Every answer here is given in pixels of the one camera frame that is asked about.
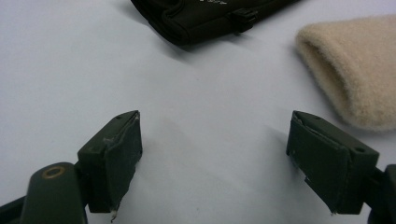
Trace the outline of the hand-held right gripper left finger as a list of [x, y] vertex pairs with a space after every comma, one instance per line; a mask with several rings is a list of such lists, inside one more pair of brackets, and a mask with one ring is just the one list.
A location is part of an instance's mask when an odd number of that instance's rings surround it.
[[117, 211], [143, 155], [140, 113], [117, 115], [78, 152], [79, 170], [88, 177], [93, 213]]

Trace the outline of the black glove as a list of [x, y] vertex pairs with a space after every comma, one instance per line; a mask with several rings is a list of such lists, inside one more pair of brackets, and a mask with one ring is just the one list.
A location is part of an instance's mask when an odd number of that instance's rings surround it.
[[131, 0], [167, 41], [194, 45], [253, 25], [299, 0]]

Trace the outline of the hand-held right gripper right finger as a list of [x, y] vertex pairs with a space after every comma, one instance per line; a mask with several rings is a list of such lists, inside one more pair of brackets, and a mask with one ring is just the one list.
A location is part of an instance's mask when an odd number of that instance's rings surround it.
[[374, 172], [378, 152], [323, 118], [294, 111], [287, 155], [331, 212], [361, 211], [362, 184]]

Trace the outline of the plain beige knit glove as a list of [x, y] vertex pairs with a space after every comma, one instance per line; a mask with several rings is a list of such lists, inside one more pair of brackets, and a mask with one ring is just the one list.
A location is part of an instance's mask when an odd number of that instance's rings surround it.
[[345, 122], [371, 131], [396, 129], [396, 14], [309, 24], [295, 40]]

